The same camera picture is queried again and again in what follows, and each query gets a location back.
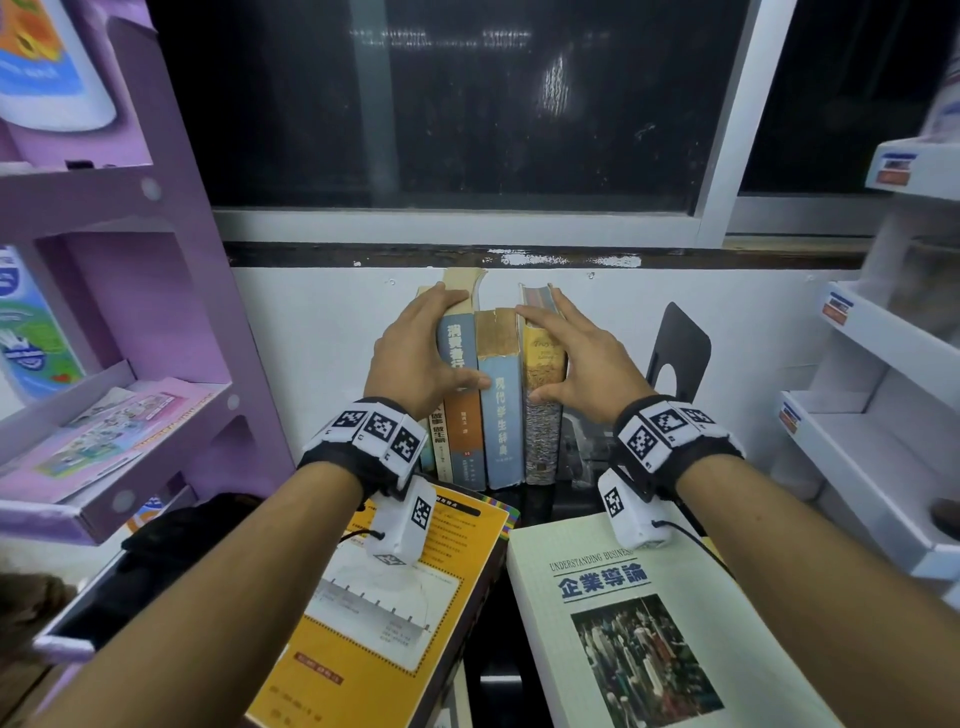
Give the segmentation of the person's right hand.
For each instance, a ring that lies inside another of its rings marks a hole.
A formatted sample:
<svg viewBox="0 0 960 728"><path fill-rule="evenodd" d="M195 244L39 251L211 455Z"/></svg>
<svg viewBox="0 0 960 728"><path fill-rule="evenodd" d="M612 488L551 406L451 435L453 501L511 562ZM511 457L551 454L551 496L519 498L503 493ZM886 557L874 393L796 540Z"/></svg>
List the person's right hand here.
<svg viewBox="0 0 960 728"><path fill-rule="evenodd" d="M549 319L556 311L519 304L519 316L525 316L549 331ZM600 339L556 339L568 359L565 382L572 385L568 405L596 424L612 425L631 404L654 396L651 387L638 369L625 346L610 332L602 329Z"/></svg>

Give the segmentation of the blue and orange spine book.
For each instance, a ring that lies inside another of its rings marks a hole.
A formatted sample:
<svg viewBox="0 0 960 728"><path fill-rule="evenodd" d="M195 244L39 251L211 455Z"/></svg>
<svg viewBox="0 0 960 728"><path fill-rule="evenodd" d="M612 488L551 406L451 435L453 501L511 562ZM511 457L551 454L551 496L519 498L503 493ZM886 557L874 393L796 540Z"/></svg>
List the blue and orange spine book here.
<svg viewBox="0 0 960 728"><path fill-rule="evenodd" d="M448 268L442 282L446 289L464 290L467 298L447 310L437 328L438 352L451 367L478 368L474 312L480 268ZM470 391L448 395L443 400L453 483L464 489L483 491L487 486L481 394Z"/></svg>

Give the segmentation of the yellow and grey spine book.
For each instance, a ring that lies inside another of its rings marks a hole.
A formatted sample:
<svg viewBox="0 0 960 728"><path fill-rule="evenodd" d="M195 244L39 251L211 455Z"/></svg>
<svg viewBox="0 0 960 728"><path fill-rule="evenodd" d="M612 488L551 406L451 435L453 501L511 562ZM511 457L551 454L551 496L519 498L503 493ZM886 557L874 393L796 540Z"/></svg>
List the yellow and grey spine book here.
<svg viewBox="0 0 960 728"><path fill-rule="evenodd" d="M530 395L546 384L563 382L568 355L558 340L525 316L519 317L524 428L524 482L544 487L556 482L563 407L536 404Z"/></svg>

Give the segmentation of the light blue worn spine book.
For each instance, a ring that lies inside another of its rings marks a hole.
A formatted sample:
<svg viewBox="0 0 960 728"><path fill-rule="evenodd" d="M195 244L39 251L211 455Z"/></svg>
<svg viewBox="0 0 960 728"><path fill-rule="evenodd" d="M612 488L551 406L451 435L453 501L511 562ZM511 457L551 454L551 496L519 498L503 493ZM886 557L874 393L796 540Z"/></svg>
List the light blue worn spine book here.
<svg viewBox="0 0 960 728"><path fill-rule="evenodd" d="M522 358L519 317L512 308L475 313L478 369L490 379L481 393L487 487L524 480Z"/></svg>

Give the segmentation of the person's right forearm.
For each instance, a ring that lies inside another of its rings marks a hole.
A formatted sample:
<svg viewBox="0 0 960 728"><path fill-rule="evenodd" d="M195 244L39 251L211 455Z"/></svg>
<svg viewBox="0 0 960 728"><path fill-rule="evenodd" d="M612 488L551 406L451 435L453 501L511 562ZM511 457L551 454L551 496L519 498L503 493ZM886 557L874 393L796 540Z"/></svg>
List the person's right forearm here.
<svg viewBox="0 0 960 728"><path fill-rule="evenodd" d="M845 728L960 728L960 613L741 458L677 491Z"/></svg>

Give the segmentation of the person's left forearm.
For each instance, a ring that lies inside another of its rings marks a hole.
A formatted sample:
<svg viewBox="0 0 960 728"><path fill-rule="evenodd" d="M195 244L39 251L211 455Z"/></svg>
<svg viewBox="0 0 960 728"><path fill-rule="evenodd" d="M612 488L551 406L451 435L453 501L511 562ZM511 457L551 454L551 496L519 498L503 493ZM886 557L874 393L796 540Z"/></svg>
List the person's left forearm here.
<svg viewBox="0 0 960 728"><path fill-rule="evenodd" d="M236 728L362 497L342 467L300 468L126 625L28 728Z"/></svg>

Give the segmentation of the black metal bookend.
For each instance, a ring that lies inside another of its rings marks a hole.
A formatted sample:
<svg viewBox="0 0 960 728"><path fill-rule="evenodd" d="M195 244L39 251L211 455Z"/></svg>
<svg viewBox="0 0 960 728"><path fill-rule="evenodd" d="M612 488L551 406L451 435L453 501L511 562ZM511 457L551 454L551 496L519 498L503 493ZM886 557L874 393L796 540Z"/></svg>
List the black metal bookend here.
<svg viewBox="0 0 960 728"><path fill-rule="evenodd" d="M656 334L647 382L660 394L667 394L659 377L666 366L674 372L674 395L682 402L693 403L712 358L712 341L674 301L669 302Z"/></svg>

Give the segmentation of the black marker wristband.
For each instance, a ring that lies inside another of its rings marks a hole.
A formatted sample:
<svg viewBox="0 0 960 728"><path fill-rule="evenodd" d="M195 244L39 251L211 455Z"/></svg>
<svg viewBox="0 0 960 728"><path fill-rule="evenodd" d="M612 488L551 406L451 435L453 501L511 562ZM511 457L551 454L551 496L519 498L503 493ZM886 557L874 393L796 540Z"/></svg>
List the black marker wristband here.
<svg viewBox="0 0 960 728"><path fill-rule="evenodd" d="M398 402L365 396L348 404L308 443L297 468L330 463L359 481L364 500L404 502L427 431Z"/></svg>
<svg viewBox="0 0 960 728"><path fill-rule="evenodd" d="M689 402L652 394L628 404L613 424L610 466L643 503L674 501L681 476L713 456L743 458L725 427Z"/></svg>

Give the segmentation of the white cover photo book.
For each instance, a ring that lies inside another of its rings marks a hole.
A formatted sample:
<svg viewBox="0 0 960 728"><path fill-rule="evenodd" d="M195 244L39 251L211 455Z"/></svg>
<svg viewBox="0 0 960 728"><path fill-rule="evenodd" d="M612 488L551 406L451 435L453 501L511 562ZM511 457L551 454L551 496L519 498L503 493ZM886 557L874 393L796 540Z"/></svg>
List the white cover photo book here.
<svg viewBox="0 0 960 728"><path fill-rule="evenodd" d="M513 530L510 585L555 728L843 728L736 581L686 536L605 514Z"/></svg>

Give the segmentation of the purple display shelf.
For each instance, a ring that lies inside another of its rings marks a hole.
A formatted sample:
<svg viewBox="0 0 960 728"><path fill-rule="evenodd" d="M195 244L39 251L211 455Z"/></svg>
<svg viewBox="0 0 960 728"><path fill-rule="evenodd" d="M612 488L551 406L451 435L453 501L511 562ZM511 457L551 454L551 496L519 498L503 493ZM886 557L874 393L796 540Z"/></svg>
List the purple display shelf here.
<svg viewBox="0 0 960 728"><path fill-rule="evenodd" d="M53 132L0 118L0 246L18 250L85 371L58 394L166 378L232 393L78 507L0 502L0 537L97 545L152 497L266 498L293 463L145 0L64 3L115 121Z"/></svg>

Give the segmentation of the white display shelf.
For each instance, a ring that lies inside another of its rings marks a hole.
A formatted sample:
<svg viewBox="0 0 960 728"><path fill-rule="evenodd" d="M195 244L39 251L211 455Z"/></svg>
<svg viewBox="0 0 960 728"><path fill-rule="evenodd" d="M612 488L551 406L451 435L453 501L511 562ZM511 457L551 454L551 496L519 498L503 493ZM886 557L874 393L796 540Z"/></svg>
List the white display shelf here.
<svg viewBox="0 0 960 728"><path fill-rule="evenodd" d="M906 187L876 184L887 152L917 155ZM831 333L780 393L802 423L772 475L960 612L960 130L880 144L866 186L890 206L858 277L819 295ZM843 327L828 292L854 302Z"/></svg>

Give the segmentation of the black bag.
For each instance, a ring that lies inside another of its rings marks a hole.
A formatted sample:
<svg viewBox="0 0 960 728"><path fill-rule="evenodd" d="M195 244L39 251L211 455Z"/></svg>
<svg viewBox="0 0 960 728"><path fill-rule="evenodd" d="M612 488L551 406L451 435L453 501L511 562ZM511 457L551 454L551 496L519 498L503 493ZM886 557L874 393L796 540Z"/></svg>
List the black bag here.
<svg viewBox="0 0 960 728"><path fill-rule="evenodd" d="M90 661L262 502L252 494L224 492L202 503L171 503L128 536L34 637L34 651L53 664Z"/></svg>

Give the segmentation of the flat pink box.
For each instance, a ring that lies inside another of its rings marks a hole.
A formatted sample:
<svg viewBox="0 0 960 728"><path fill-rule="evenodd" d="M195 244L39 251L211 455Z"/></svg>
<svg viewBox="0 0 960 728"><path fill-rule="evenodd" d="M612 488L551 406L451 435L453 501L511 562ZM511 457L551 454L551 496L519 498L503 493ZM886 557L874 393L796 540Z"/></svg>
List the flat pink box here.
<svg viewBox="0 0 960 728"><path fill-rule="evenodd" d="M125 476L230 384L173 377L62 392L0 419L0 503L27 511L79 507Z"/></svg>

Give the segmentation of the blue and green packet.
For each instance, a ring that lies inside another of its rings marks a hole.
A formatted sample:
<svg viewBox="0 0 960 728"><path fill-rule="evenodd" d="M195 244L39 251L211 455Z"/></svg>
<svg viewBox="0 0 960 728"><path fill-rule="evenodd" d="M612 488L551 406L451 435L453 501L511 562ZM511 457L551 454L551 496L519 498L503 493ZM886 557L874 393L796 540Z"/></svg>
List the blue and green packet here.
<svg viewBox="0 0 960 728"><path fill-rule="evenodd" d="M25 404L86 375L54 309L17 248L0 246L0 374Z"/></svg>

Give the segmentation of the dark window with white frame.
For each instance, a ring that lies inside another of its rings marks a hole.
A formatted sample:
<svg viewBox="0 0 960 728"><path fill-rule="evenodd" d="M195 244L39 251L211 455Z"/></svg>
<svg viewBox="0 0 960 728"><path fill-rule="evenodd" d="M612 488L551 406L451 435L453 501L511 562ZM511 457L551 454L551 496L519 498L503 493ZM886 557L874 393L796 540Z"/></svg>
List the dark window with white frame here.
<svg viewBox="0 0 960 728"><path fill-rule="evenodd" d="M870 236L960 0L147 0L236 243Z"/></svg>

